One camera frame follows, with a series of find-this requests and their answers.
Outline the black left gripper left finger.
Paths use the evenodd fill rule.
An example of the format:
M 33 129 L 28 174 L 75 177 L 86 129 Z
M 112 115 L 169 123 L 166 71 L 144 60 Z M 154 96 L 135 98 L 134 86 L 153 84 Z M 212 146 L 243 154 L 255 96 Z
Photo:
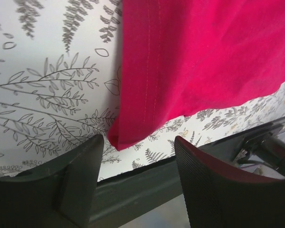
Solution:
M 0 228 L 86 228 L 97 185 L 104 138 L 14 177 L 0 177 Z

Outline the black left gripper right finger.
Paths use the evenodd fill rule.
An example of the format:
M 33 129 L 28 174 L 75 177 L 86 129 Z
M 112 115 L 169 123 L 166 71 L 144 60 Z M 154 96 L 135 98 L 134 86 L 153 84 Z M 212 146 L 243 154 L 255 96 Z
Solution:
M 236 168 L 182 137 L 176 163 L 193 228 L 285 228 L 285 179 Z

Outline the magenta t shirt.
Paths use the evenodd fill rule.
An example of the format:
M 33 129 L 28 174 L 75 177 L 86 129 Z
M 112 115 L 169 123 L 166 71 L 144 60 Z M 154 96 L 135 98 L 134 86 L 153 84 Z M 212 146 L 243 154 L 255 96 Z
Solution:
M 118 150 L 170 119 L 270 95 L 285 81 L 285 0 L 125 0 L 121 70 Z

